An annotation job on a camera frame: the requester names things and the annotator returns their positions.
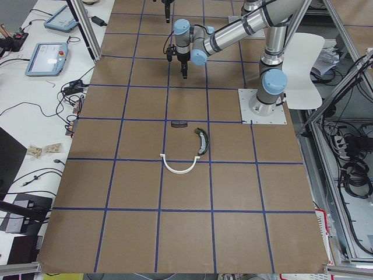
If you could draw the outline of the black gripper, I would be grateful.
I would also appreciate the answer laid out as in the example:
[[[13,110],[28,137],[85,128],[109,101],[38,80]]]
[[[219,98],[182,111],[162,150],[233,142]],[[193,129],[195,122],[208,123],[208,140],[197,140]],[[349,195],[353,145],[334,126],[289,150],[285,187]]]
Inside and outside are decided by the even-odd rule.
[[[170,23],[170,6],[171,4],[169,2],[166,2],[164,4],[166,23]],[[181,63],[182,78],[187,79],[188,78],[187,69],[188,69],[188,61],[190,60],[190,53],[185,53],[185,54],[178,53],[177,58],[179,62]]]

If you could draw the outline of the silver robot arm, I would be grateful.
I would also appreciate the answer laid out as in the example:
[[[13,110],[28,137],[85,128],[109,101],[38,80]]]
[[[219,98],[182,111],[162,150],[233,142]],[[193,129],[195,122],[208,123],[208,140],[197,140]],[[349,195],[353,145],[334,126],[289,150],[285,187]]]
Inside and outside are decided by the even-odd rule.
[[[165,54],[168,61],[177,57],[186,79],[188,62],[205,65],[208,57],[266,29],[266,45],[259,60],[259,76],[265,79],[271,70],[284,69],[285,51],[308,5],[309,1],[245,1],[241,17],[218,30],[178,19],[173,27],[175,44]]]
[[[161,3],[164,5],[164,14],[166,23],[170,23],[170,12],[171,12],[171,4],[174,2],[174,0],[161,0]],[[250,12],[253,12],[255,9],[258,9],[260,6],[263,5],[263,1],[244,1],[244,4],[241,8],[241,15],[244,16],[246,14],[249,14]]]

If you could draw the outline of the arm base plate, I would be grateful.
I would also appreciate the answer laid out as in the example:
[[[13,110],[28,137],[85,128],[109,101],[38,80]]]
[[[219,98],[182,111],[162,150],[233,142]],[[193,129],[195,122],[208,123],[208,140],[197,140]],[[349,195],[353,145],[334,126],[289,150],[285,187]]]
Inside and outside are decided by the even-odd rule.
[[[256,96],[257,89],[238,89],[243,124],[286,125],[286,115],[281,98],[274,104],[263,104]]]
[[[229,23],[233,23],[237,20],[242,22],[241,16],[232,15],[232,16],[228,17],[228,22]],[[260,29],[256,32],[253,32],[252,28],[247,23],[244,23],[243,27],[245,28],[246,31],[249,30],[249,33],[247,33],[246,39],[254,39],[254,40],[264,40],[265,39],[265,32],[262,29]]]

